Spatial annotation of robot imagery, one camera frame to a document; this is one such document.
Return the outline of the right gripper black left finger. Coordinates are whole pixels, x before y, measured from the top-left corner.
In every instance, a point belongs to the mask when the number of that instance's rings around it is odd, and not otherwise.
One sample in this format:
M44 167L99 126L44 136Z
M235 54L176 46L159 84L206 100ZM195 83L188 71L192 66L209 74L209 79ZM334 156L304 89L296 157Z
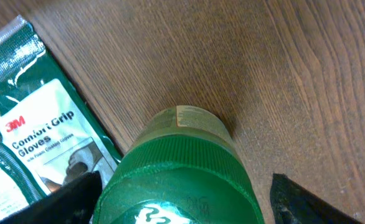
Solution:
M99 171L88 172L0 224L88 224L102 190Z

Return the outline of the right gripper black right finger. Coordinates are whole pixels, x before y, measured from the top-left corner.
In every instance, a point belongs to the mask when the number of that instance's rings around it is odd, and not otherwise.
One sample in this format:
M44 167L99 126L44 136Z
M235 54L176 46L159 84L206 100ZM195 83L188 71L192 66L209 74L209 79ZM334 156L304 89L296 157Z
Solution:
M270 203L276 224L358 223L285 174L273 174Z

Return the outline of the green white wipes packet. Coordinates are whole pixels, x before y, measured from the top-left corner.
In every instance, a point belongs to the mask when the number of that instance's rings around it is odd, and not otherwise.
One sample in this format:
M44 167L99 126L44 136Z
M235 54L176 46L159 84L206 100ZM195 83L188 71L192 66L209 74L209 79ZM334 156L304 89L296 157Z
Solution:
M0 30L0 221L120 155L74 85L18 16Z

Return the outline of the green lid small jar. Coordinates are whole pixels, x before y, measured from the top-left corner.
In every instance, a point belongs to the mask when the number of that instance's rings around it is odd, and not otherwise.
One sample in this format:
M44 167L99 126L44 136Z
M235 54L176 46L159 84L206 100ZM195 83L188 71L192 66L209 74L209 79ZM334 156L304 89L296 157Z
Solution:
M156 114L98 199L95 223L263 223L233 140L214 114Z

